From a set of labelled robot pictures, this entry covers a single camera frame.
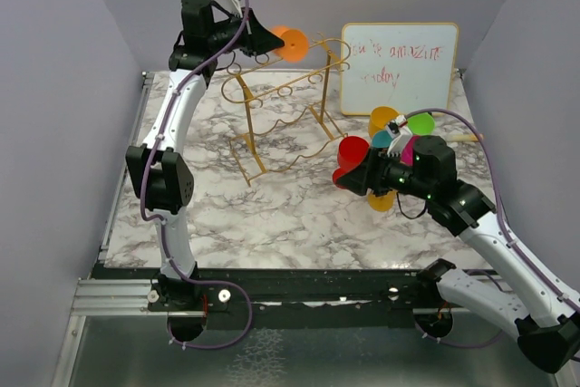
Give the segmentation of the red wine glass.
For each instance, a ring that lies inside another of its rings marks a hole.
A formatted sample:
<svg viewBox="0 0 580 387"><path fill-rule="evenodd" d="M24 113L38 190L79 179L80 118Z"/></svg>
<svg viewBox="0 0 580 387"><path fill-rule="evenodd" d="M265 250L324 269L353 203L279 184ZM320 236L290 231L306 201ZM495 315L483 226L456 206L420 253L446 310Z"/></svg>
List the red wine glass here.
<svg viewBox="0 0 580 387"><path fill-rule="evenodd" d="M333 172L332 179L335 186L339 186L338 179L355 169L366 157L369 142L359 136L344 137L338 146L338 168Z"/></svg>

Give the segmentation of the amber wine glass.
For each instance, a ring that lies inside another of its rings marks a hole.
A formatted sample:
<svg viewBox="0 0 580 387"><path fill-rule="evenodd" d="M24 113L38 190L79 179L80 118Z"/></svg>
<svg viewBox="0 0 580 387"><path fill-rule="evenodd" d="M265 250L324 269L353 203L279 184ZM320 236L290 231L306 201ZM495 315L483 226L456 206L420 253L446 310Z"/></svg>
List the amber wine glass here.
<svg viewBox="0 0 580 387"><path fill-rule="evenodd" d="M374 193L370 192L367 195L367 201L369 206L378 212L387 212L393 208L394 202L396 199L396 192L391 190L384 195L375 195Z"/></svg>

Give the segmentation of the teal wine glass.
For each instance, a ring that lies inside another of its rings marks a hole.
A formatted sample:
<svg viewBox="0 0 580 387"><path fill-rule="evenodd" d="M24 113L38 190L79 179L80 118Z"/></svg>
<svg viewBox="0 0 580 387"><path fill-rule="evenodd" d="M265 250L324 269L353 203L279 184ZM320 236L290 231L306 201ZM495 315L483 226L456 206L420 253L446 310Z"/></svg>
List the teal wine glass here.
<svg viewBox="0 0 580 387"><path fill-rule="evenodd" d="M372 136L371 146L377 149L388 149L393 141L393 136L390 131L381 130L377 131Z"/></svg>

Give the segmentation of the magenta wine glass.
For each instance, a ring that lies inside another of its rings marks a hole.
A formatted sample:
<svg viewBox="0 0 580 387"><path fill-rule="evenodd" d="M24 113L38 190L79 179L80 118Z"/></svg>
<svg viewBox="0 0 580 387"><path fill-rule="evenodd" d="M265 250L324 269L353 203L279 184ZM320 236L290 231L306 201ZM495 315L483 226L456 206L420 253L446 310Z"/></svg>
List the magenta wine glass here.
<svg viewBox="0 0 580 387"><path fill-rule="evenodd" d="M413 164L413 145L419 136L412 136L401 153L401 162L411 166Z"/></svg>

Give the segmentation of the orange wine glass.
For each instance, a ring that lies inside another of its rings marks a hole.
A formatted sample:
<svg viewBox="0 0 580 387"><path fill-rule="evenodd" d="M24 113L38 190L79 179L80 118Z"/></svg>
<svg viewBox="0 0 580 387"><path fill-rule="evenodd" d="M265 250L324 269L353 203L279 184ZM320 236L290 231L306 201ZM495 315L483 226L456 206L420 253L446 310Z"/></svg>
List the orange wine glass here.
<svg viewBox="0 0 580 387"><path fill-rule="evenodd" d="M284 46L275 49L273 54L288 63L299 63L306 57L309 51L309 42L302 31L279 25L273 27L271 32L284 42Z"/></svg>

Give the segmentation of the yellow wine glass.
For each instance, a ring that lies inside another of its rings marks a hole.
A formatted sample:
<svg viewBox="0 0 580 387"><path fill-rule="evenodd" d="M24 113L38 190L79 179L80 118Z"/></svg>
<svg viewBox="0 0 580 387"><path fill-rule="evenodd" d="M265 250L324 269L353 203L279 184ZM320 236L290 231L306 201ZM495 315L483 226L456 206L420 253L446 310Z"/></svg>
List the yellow wine glass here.
<svg viewBox="0 0 580 387"><path fill-rule="evenodd" d="M396 119L400 114L391 107L379 106L371 111L368 121L368 133L372 139L374 135L382 131L390 121Z"/></svg>

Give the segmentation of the green wine glass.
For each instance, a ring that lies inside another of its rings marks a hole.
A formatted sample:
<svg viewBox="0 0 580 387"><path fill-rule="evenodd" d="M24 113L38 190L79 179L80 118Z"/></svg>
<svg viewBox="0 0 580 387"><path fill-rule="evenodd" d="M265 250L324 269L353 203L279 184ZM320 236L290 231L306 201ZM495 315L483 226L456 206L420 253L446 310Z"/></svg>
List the green wine glass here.
<svg viewBox="0 0 580 387"><path fill-rule="evenodd" d="M408 117L407 124L414 136L431 135L435 129L435 120L428 112Z"/></svg>

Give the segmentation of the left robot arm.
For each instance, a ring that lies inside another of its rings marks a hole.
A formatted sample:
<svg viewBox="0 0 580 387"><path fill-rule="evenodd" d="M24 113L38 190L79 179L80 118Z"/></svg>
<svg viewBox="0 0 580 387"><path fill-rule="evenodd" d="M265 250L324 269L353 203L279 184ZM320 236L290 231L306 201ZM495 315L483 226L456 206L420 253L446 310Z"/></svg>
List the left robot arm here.
<svg viewBox="0 0 580 387"><path fill-rule="evenodd" d="M197 262L189 246L186 211L194 177L182 152L193 114L225 53L239 50L257 57L281 48L283 40L256 19L249 5L216 20L223 7L215 0L181 0L182 29L169 56L169 86L161 109L138 146L125 155L130 182L143 220L155 224L162 257L160 272L176 280L169 299L187 310L200 297L194 279Z"/></svg>

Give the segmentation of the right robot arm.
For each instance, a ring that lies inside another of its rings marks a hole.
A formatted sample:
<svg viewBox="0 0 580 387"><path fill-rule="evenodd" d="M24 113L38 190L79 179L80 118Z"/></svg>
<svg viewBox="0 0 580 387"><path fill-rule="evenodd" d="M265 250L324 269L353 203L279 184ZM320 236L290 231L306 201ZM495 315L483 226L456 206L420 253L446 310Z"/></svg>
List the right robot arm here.
<svg viewBox="0 0 580 387"><path fill-rule="evenodd" d="M358 196L394 190L424 200L427 213L478 252L512 290L507 295L478 284L438 260L416 285L424 305L445 300L469 309L515 339L522 354L547 373L559 372L578 353L578 291L527 248L480 189L459 179L455 152L444 139L416 140L412 165L369 148L355 167L340 170L336 184Z"/></svg>

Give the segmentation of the whiteboard marker pen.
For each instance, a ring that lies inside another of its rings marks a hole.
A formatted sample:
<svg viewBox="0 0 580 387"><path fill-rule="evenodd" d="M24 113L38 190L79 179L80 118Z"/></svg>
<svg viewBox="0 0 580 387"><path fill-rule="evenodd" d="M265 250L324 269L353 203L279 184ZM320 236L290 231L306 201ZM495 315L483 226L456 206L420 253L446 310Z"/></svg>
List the whiteboard marker pen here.
<svg viewBox="0 0 580 387"><path fill-rule="evenodd" d="M449 142L478 142L481 140L483 140L483 137L476 134L456 134L447 137Z"/></svg>

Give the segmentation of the small whiteboard with writing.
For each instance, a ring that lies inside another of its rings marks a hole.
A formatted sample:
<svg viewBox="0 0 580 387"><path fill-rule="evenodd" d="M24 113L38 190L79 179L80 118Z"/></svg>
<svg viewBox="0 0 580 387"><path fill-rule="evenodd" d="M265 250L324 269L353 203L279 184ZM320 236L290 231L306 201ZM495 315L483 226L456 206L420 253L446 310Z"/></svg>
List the small whiteboard with writing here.
<svg viewBox="0 0 580 387"><path fill-rule="evenodd" d="M446 108L455 72L454 23L349 23L341 39L348 66L340 73L340 110L369 115L381 106L399 113Z"/></svg>

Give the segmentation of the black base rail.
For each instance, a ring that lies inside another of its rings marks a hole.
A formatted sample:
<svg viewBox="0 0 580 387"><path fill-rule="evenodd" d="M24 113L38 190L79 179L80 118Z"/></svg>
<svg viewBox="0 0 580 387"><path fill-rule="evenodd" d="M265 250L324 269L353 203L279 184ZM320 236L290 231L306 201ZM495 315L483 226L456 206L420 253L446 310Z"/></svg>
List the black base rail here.
<svg viewBox="0 0 580 387"><path fill-rule="evenodd" d="M386 326L442 337L455 307L418 270L201 268L196 285L169 280L156 268L92 270L105 285L131 285L145 314L166 315L174 329L322 329Z"/></svg>

